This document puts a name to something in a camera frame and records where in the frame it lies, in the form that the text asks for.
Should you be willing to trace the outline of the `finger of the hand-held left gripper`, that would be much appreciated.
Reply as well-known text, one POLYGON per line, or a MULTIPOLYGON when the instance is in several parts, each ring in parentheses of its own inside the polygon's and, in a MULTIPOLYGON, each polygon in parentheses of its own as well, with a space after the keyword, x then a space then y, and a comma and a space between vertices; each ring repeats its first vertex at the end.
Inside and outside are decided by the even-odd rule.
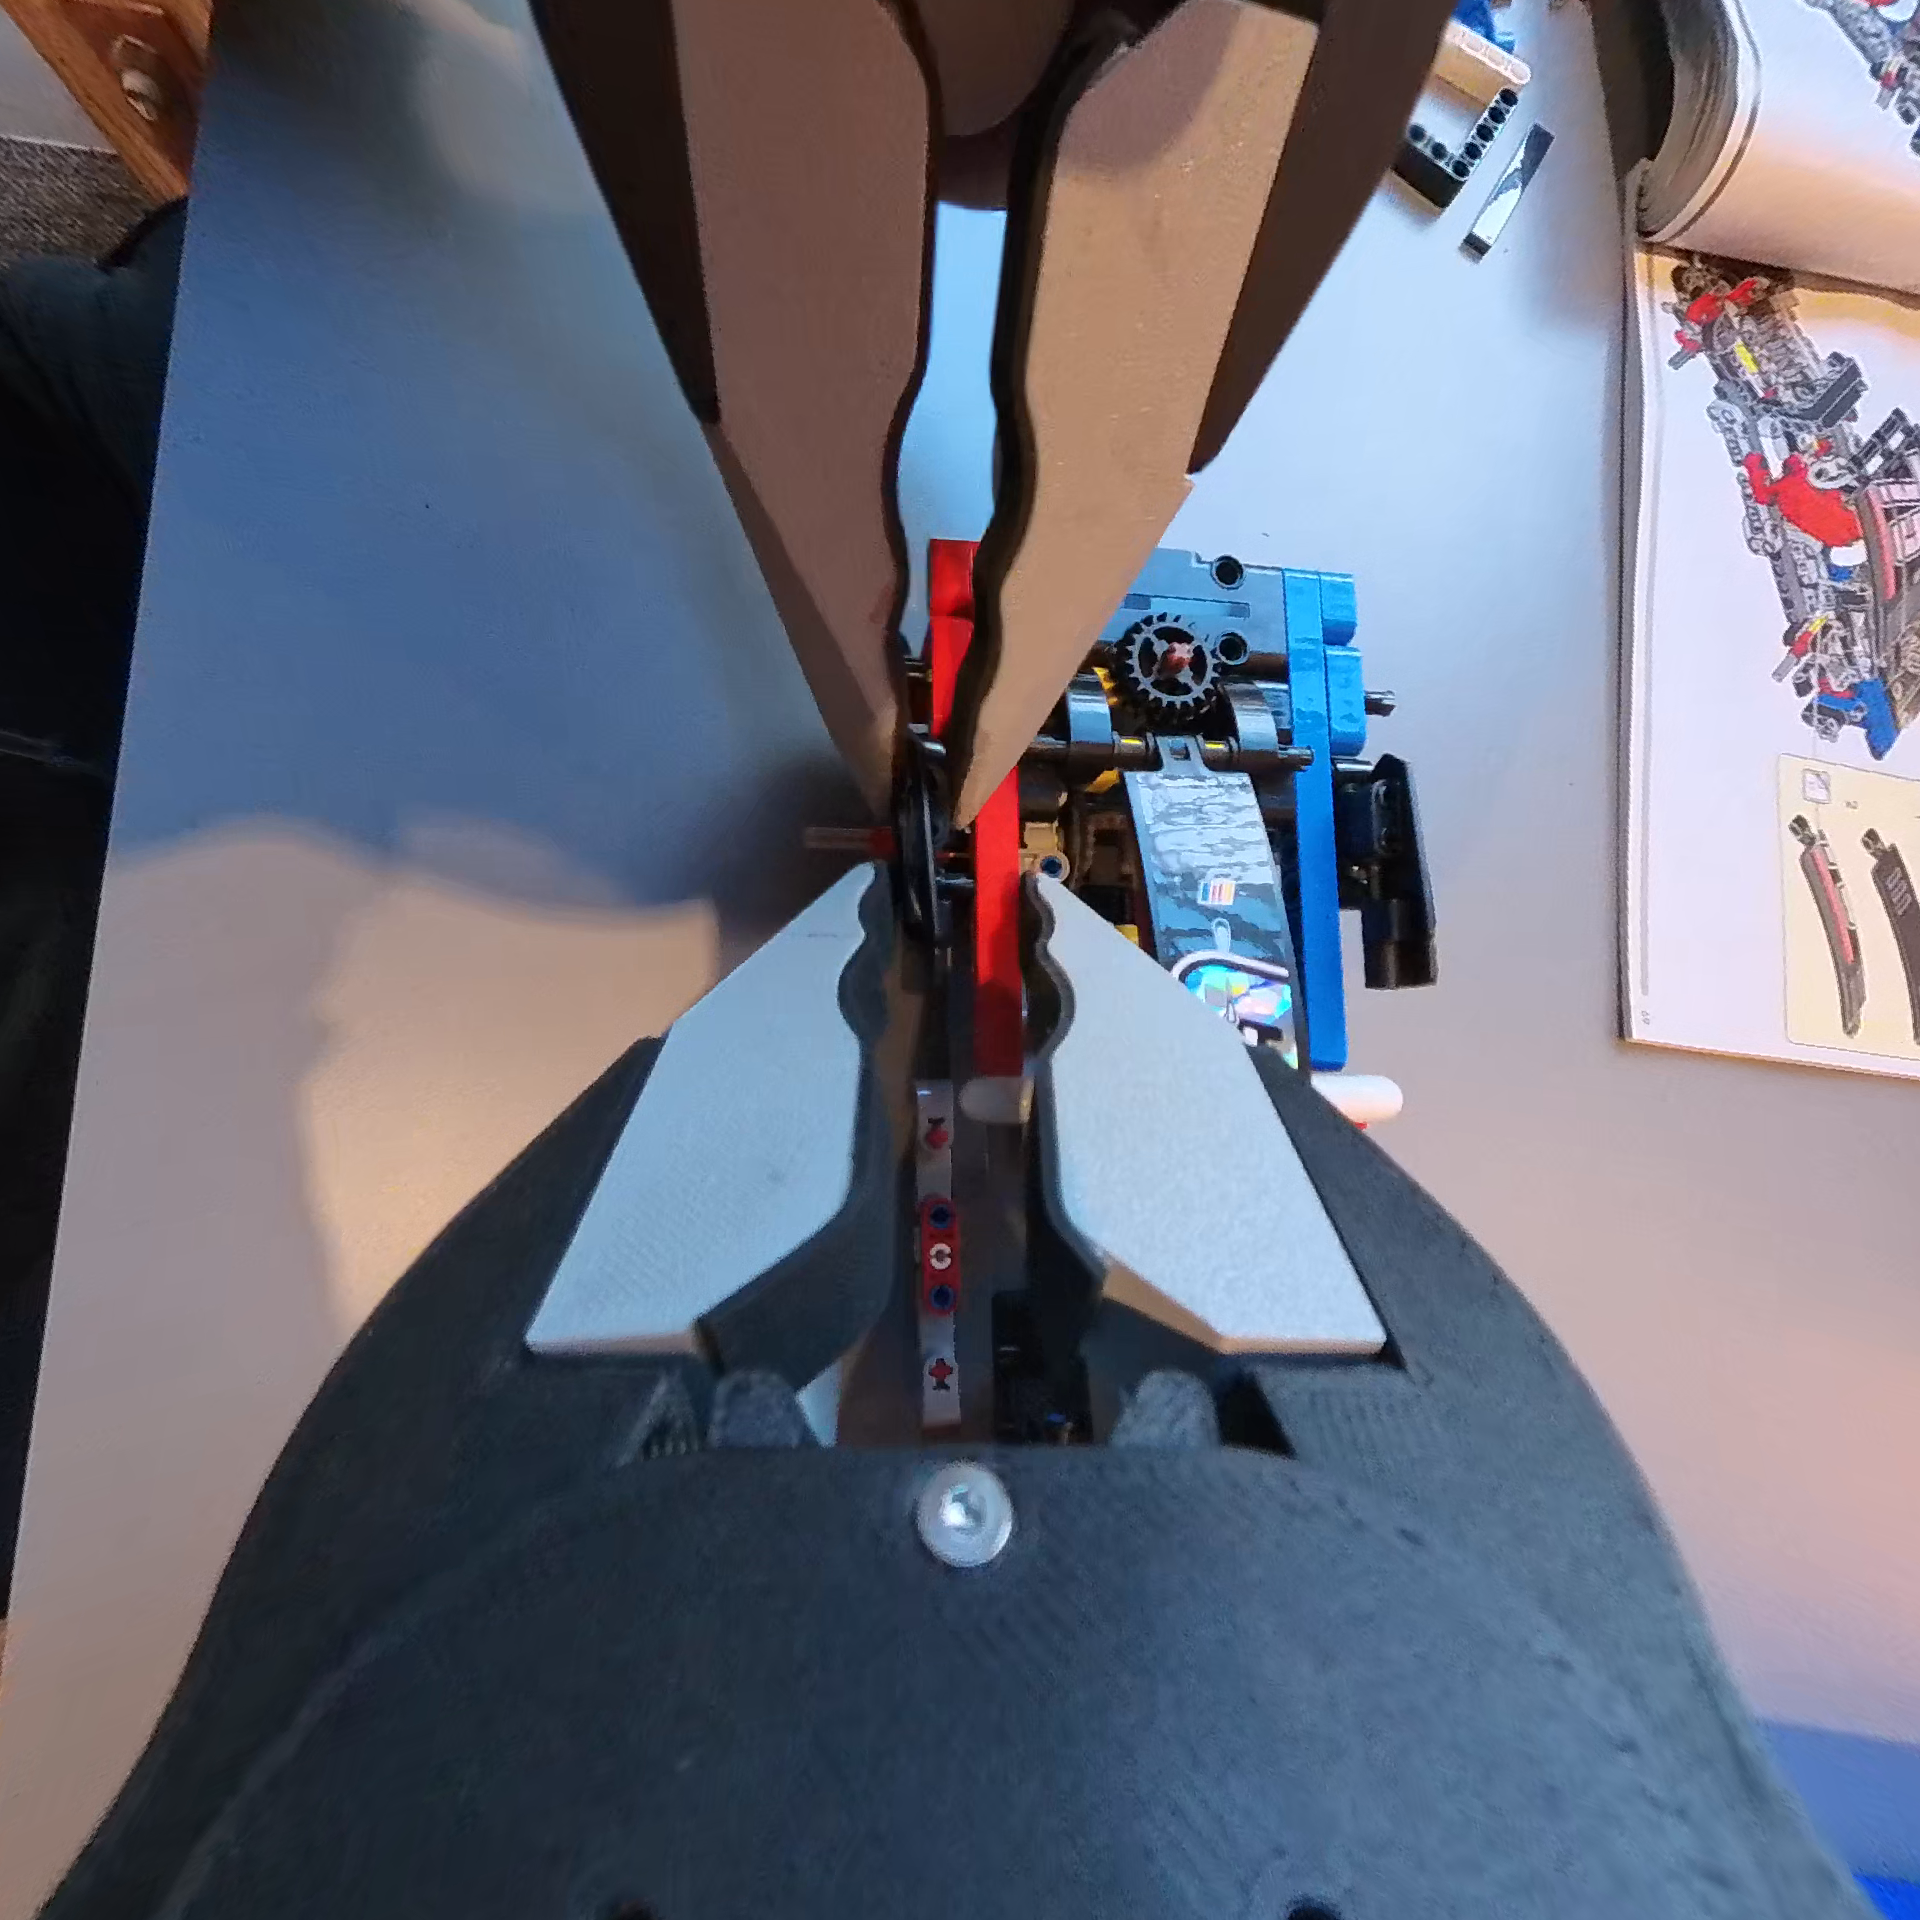
POLYGON ((905 605, 899 453, 929 347, 930 91, 893 5, 675 5, 706 440, 834 748, 883 808, 905 605))
POLYGON ((993 344, 997 493, 948 748, 970 825, 1192 492, 1316 25, 1188 3, 1096 14, 1021 132, 993 344))

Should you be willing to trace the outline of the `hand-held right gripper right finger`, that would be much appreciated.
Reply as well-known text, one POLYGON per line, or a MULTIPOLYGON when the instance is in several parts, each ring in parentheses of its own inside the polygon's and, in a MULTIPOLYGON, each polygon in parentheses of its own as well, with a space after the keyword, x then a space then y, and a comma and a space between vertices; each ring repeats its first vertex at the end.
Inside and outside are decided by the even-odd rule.
POLYGON ((1096 1440, 1156 1371, 1216 1394, 1269 1363, 1388 1357, 1388 1330, 1275 1093, 1313 1086, 1064 882, 1024 886, 1033 985, 1032 1258, 1048 1385, 1096 1440))

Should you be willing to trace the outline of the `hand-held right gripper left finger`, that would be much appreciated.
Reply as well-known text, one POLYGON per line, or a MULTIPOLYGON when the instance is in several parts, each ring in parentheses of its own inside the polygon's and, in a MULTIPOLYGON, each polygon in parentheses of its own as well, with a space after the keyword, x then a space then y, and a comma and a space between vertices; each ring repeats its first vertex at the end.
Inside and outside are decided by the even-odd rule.
POLYGON ((874 1328, 897 1259, 893 946, 890 874, 869 861, 667 1028, 532 1353, 705 1357, 806 1388, 874 1328))

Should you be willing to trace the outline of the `toy brick car assembly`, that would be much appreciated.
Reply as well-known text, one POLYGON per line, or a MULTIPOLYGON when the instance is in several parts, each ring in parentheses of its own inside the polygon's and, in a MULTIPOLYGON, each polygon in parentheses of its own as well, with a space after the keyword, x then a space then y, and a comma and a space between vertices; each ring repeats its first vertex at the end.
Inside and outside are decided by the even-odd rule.
MULTIPOLYGON (((1033 985, 1026 882, 1051 877, 1296 1070, 1357 1130, 1401 1093, 1348 1075, 1341 929, 1360 926, 1369 990, 1435 979, 1434 899, 1403 758, 1369 754, 1395 708, 1369 688, 1353 580, 1161 549, 972 827, 972 906, 948 953, 908 933, 899 1293, 848 1357, 840 1434, 858 1446, 1097 1443, 1081 1398, 1049 1388, 1033 1289, 1033 985)), ((1228 1435, 1252 1378, 1403 1368, 1381 1293, 1333 1217, 1388 1330, 1388 1357, 1269 1363, 1216 1393, 1228 1435)))

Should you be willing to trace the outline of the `black toy panel with sticker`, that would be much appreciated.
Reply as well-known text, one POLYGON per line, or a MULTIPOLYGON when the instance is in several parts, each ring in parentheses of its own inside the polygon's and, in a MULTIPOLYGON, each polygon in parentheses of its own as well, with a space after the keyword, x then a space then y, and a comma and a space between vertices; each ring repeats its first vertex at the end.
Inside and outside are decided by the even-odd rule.
POLYGON ((955 913, 972 906, 973 865, 953 824, 947 746, 923 726, 901 740, 893 837, 902 929, 929 953, 948 953, 955 913))

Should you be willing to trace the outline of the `grey desk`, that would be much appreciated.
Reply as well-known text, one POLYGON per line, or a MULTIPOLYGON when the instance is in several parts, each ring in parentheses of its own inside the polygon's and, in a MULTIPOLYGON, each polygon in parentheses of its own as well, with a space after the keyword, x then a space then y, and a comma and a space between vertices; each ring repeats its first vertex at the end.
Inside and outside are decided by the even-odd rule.
MULTIPOLYGON (((523 8, 214 24, 4 1681, 4 1916, 379 1297, 834 875, 836 756, 523 8)), ((1486 261, 1386 190, 1172 537, 1348 571, 1438 982, 1382 1145, 1525 1288, 1764 1721, 1915 1744, 1915 1083, 1617 1040, 1624 8, 1516 5, 1486 261)))

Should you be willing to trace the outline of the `black flat toy strip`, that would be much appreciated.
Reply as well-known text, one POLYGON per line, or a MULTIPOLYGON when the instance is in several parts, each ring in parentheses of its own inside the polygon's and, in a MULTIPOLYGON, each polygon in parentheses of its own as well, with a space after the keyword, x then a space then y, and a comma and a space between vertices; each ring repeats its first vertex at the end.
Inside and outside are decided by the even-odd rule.
POLYGON ((1514 158, 1500 174, 1500 181, 1494 184, 1491 196, 1480 208, 1480 214, 1475 218, 1472 226, 1461 241, 1461 250, 1465 257, 1475 261, 1489 259, 1505 229, 1516 218, 1549 148, 1552 130, 1547 126, 1534 123, 1525 130, 1514 158))

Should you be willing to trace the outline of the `open instruction booklet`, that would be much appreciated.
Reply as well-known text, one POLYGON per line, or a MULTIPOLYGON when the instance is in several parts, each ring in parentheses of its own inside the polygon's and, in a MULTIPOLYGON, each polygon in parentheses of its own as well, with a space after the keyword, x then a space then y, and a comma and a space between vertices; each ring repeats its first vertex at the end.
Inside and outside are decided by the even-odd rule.
POLYGON ((1665 25, 1626 185, 1624 1033, 1915 1077, 1915 3, 1665 25))

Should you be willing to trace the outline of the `wooden cabinet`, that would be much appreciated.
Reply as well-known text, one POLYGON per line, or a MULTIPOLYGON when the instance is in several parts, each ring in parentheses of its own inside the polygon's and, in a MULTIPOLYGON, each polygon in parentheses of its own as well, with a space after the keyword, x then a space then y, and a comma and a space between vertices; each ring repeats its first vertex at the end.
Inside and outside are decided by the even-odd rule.
POLYGON ((4 14, 157 201, 190 193, 210 3, 4 3, 4 14))

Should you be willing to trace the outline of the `blue storage bin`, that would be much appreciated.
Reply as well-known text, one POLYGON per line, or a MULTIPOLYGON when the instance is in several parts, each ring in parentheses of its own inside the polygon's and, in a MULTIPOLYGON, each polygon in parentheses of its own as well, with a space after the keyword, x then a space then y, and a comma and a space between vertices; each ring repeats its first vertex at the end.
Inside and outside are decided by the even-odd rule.
POLYGON ((1915 1918, 1917 1747, 1784 1721, 1761 1732, 1875 1912, 1915 1918))

